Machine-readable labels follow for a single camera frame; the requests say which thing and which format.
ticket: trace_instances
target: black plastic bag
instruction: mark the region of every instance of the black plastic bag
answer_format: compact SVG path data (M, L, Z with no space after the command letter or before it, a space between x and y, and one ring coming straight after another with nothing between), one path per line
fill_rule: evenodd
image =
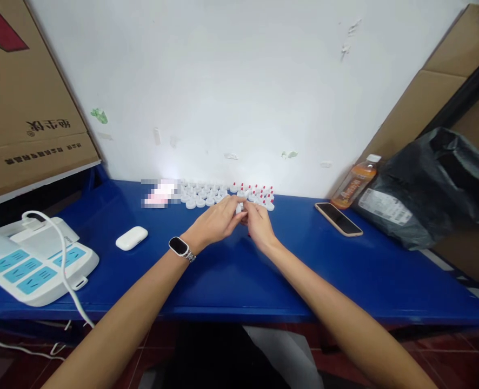
M479 150L436 128L381 167L353 208L406 249L432 247L455 222L479 223Z

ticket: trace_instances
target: forearm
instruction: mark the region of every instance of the forearm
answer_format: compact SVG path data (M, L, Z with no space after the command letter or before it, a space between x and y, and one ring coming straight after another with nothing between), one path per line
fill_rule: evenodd
M339 347L378 387L435 388L410 354L363 309L279 242L263 252L330 331Z
M186 259L168 251L104 315L43 387L110 387L188 265Z

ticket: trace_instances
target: smartwatch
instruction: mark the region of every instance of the smartwatch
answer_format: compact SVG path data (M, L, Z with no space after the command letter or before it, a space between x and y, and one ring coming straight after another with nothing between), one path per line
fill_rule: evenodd
M173 237L169 241L169 248L172 249L179 257L185 258L189 263L196 259L196 255L191 252L189 245L180 237Z

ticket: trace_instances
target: green sticker on wall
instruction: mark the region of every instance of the green sticker on wall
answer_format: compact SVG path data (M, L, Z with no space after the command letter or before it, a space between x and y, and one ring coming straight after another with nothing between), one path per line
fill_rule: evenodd
M98 121L100 121L102 124L106 124L108 122L108 118L106 117L106 113L104 113L103 110L100 110L99 108L93 109L90 114L97 118Z

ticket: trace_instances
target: white wall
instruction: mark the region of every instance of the white wall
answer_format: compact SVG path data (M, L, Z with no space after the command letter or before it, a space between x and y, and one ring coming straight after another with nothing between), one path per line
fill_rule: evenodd
M308 197L357 159L467 3L29 2L112 178L236 180Z

